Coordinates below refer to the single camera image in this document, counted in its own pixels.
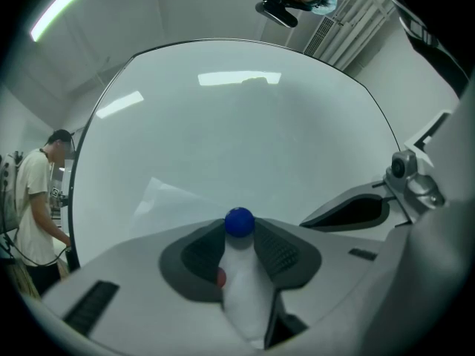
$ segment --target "fluorescent ceiling light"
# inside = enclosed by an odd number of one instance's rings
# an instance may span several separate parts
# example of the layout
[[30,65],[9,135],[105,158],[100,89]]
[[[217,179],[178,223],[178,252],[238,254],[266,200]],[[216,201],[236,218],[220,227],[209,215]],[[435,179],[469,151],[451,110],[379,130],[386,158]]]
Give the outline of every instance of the fluorescent ceiling light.
[[117,111],[123,110],[130,105],[135,103],[143,102],[143,96],[139,91],[135,91],[130,95],[124,96],[118,100],[114,100],[110,105],[107,107],[101,108],[96,112],[96,115],[101,119],[104,119],[106,116],[109,116]]
[[202,86],[230,85],[242,83],[248,79],[266,78],[267,83],[276,85],[281,80],[281,73],[264,73],[263,71],[223,71],[221,73],[206,73],[198,75]]
[[30,32],[31,38],[36,42],[38,38],[43,34],[48,25],[58,16],[63,9],[65,9],[69,3],[73,0],[55,0],[49,6],[48,9],[42,14],[35,26]]

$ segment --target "white t-shirt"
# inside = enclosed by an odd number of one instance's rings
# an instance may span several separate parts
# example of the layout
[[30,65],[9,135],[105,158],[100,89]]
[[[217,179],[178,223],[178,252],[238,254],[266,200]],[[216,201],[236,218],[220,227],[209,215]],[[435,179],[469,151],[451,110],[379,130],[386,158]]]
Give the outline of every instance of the white t-shirt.
[[[49,179],[50,163],[39,149],[24,158],[16,176],[16,211],[20,225],[15,243],[21,253],[38,264],[50,263],[56,257],[53,238],[36,224],[30,205],[31,194],[46,193],[46,209],[50,213]],[[26,265],[36,266],[24,257],[22,259]]]

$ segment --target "air vent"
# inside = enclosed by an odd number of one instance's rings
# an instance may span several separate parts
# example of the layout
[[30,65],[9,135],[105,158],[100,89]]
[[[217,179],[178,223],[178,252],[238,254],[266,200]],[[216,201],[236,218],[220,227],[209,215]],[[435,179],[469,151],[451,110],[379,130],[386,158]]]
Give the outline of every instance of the air vent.
[[115,283],[98,281],[65,317],[65,322],[78,333],[88,336],[104,310],[119,290]]
[[308,44],[307,48],[305,49],[304,54],[306,56],[313,56],[315,51],[318,49],[318,46],[323,42],[325,36],[328,34],[330,29],[333,27],[335,22],[328,17],[324,17],[320,25],[318,26],[317,31],[313,35],[312,41]]
[[374,261],[376,260],[378,254],[372,251],[366,251],[364,249],[360,248],[353,248],[351,251],[348,252],[349,254],[352,254],[353,256],[357,256],[359,258],[368,260],[368,261]]

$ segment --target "blue bottle cap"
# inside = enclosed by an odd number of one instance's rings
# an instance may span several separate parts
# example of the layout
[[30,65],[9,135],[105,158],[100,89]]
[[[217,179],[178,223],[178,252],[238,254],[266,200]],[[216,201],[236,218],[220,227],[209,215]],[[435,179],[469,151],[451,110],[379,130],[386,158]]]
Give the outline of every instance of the blue bottle cap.
[[226,232],[234,237],[245,237],[254,231],[255,222],[250,210],[233,208],[224,218]]

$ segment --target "black rubber pad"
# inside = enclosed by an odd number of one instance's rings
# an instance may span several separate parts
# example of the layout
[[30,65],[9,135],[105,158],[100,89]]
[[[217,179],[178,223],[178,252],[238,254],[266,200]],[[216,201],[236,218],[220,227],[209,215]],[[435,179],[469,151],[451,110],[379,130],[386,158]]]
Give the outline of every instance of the black rubber pad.
[[189,300],[222,302],[217,268],[224,254],[224,241],[224,220],[217,220],[170,244],[160,256],[163,278]]
[[262,219],[255,222],[254,250],[277,291],[304,286],[321,266],[316,247]]

